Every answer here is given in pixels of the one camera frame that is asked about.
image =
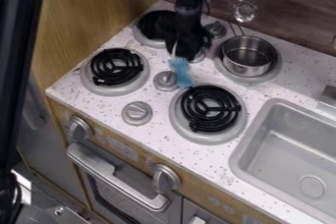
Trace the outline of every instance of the oven door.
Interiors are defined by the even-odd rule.
[[[152,179],[90,141],[73,142],[68,156],[78,165],[93,210],[116,224],[179,224],[182,197],[159,195]]]

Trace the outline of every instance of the oven handle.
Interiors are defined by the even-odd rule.
[[[114,188],[150,211],[161,212],[168,206],[169,199],[167,197],[157,195],[153,199],[148,198],[115,177],[113,175],[116,170],[115,166],[84,145],[77,142],[71,143],[68,146],[67,154],[74,163],[83,168],[88,174],[98,178],[109,187]]]

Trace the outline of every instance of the silver pot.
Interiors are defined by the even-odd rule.
[[[269,42],[249,35],[235,36],[224,41],[221,52],[224,66],[230,72],[249,78],[265,74],[278,57],[278,51]]]

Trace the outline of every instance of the cabinet door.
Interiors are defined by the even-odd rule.
[[[183,222],[182,224],[229,224],[203,210],[198,205],[184,199],[183,202]]]

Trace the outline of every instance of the speckled countertop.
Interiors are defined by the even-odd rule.
[[[171,9],[172,6],[159,1],[152,8]],[[215,19],[204,17],[202,21],[208,24]],[[225,38],[214,41],[214,44],[219,44],[233,36],[229,26],[224,24],[228,34]],[[192,64],[191,74],[198,83],[220,84],[239,94],[249,112],[248,126],[263,103],[270,98],[285,98],[309,110],[315,110],[317,100],[325,86],[336,85],[336,58],[250,29],[245,28],[245,32],[266,39],[281,53],[282,71],[275,79],[263,84],[235,83],[217,71],[212,60],[212,51],[207,52],[207,58],[202,62]],[[174,162],[182,169],[193,172],[212,186],[278,221],[296,224],[321,223],[295,207],[238,179],[232,173],[229,168],[229,157],[246,130],[235,140],[214,146],[190,142],[175,132],[167,122],[169,122],[168,107],[177,91],[161,92],[152,83],[157,73],[169,70],[170,56],[165,49],[153,49],[140,45],[133,38],[131,26],[124,28],[101,46],[101,48],[110,47],[135,49],[147,58],[150,77],[142,88],[122,98],[95,95],[81,84],[78,68],[82,63],[79,63],[74,70],[47,89],[47,95],[84,113],[166,160]],[[140,127],[127,125],[121,117],[123,107],[136,100],[150,104],[154,112],[152,120]],[[209,196],[209,202],[217,203],[211,196]]]

